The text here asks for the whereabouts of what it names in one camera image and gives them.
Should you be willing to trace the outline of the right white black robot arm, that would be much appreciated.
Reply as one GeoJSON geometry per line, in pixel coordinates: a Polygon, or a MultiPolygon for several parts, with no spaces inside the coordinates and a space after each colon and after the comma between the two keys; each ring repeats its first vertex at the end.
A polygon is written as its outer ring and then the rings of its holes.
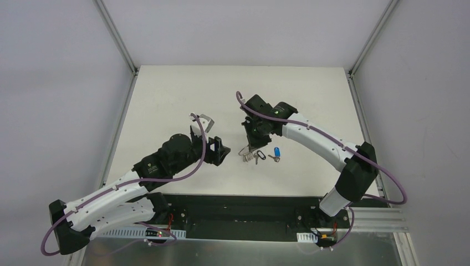
{"type": "Polygon", "coordinates": [[[356,145],[338,139],[285,102],[271,106],[257,94],[246,100],[240,92],[236,92],[236,98],[246,113],[242,126],[250,151],[267,146],[272,141],[271,136],[277,135],[308,148],[340,173],[314,213],[318,225],[330,226],[339,211],[365,196],[379,174],[375,149],[370,143],[356,145]]]}

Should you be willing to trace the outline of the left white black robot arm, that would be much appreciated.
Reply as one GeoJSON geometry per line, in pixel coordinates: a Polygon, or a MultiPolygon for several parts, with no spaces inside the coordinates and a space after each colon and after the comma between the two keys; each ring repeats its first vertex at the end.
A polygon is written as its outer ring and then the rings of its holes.
{"type": "Polygon", "coordinates": [[[205,126],[194,123],[189,135],[171,136],[116,181],[80,199],[50,203],[52,227],[44,238],[53,234],[57,252],[68,255],[87,246],[100,233],[130,223],[163,224],[168,220],[169,206],[162,193],[155,190],[189,178],[203,163],[221,165],[230,152],[220,137],[210,137],[205,126]],[[191,172],[176,177],[193,164],[196,167],[191,172]]]}

